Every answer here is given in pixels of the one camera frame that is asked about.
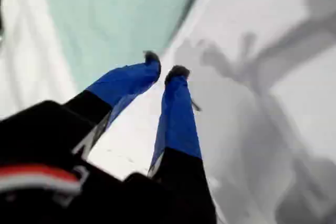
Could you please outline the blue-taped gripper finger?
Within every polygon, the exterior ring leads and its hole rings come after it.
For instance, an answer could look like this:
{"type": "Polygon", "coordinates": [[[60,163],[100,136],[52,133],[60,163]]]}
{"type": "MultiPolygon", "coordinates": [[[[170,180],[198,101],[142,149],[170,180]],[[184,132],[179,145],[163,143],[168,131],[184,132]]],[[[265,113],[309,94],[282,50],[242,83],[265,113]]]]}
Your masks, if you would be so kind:
{"type": "Polygon", "coordinates": [[[100,136],[120,113],[159,79],[161,62],[152,51],[144,53],[144,62],[110,70],[85,90],[65,103],[65,107],[93,123],[93,133],[79,142],[72,152],[88,154],[100,136]]]}
{"type": "Polygon", "coordinates": [[[216,223],[187,80],[176,65],[165,78],[150,177],[170,201],[168,223],[216,223]]]}

